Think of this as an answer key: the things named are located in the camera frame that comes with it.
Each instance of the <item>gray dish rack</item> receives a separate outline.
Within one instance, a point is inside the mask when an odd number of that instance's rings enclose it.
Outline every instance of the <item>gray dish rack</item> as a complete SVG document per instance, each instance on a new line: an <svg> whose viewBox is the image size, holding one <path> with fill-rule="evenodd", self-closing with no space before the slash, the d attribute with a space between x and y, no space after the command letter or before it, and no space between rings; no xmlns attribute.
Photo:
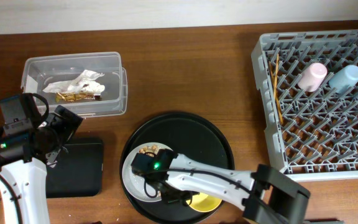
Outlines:
<svg viewBox="0 0 358 224"><path fill-rule="evenodd" d="M269 72L278 54L282 124ZM343 94L328 85L346 65L358 66L358 30L263 34L251 57L265 110L270 165L295 181L358 178L358 83ZM328 74L315 92L307 93L297 82L313 62L325 64Z"/></svg>

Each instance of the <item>clear plastic container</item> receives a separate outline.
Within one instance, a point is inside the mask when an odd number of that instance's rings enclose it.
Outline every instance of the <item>clear plastic container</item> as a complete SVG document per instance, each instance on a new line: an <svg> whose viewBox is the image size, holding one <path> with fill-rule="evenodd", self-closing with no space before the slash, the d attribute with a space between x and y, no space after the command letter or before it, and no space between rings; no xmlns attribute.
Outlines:
<svg viewBox="0 0 358 224"><path fill-rule="evenodd" d="M73 80L83 70L104 73L96 81L106 87L101 93L101 101L81 100L67 102L55 100L55 93L45 93L42 90L49 83ZM55 55L29 58L25 62L22 89L24 93L38 93L49 103L50 111L62 105L82 117L111 116L124 114L127 104L127 77L121 67L121 57L117 52L101 52L87 54ZM41 113L45 105L36 100Z"/></svg>

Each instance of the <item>pink cup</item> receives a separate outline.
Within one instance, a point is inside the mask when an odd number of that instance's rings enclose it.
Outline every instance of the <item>pink cup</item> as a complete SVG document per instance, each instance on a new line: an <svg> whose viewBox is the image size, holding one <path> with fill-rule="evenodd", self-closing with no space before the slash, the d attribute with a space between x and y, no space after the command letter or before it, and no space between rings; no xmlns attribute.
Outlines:
<svg viewBox="0 0 358 224"><path fill-rule="evenodd" d="M322 63L312 63L302 72L302 78L298 82L299 88L304 91L316 91L327 75L327 68Z"/></svg>

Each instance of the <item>white wall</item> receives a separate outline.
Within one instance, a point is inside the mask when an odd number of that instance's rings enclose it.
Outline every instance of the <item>white wall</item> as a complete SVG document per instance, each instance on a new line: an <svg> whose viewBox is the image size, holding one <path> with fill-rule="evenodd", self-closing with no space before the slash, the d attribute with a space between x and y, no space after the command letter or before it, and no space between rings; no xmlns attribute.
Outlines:
<svg viewBox="0 0 358 224"><path fill-rule="evenodd" d="M0 0L0 34L358 19L358 0Z"/></svg>

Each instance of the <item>light blue cup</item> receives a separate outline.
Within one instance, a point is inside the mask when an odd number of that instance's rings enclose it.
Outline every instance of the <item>light blue cup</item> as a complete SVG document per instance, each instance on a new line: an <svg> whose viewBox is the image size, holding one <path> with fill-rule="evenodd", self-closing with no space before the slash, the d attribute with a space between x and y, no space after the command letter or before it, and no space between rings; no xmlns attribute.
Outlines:
<svg viewBox="0 0 358 224"><path fill-rule="evenodd" d="M354 86L358 82L358 67L348 65L337 72L328 81L331 88L336 88L336 93L344 93L350 86Z"/></svg>

